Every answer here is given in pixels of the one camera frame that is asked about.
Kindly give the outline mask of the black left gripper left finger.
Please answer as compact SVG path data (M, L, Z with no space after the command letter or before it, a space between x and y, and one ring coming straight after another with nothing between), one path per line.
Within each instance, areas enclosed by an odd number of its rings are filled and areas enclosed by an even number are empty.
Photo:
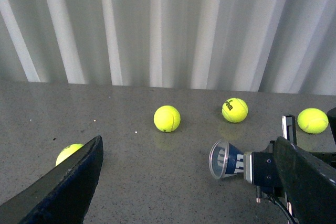
M96 136L1 205L1 223L83 223L99 182L103 141Z

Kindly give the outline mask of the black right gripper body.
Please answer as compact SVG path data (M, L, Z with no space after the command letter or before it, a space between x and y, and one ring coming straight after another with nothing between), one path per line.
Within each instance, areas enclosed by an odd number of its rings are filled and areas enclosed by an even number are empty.
M282 116L282 137L296 144L296 120L294 115ZM257 186L257 202L267 195L289 198L280 180L273 156L275 141L270 141L265 150L244 153L244 179ZM313 156L335 168L335 152L310 152Z

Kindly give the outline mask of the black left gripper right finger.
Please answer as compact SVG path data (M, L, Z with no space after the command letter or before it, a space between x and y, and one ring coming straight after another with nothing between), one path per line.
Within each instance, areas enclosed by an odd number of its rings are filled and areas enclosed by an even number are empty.
M335 223L335 168L283 137L273 156L300 223Z

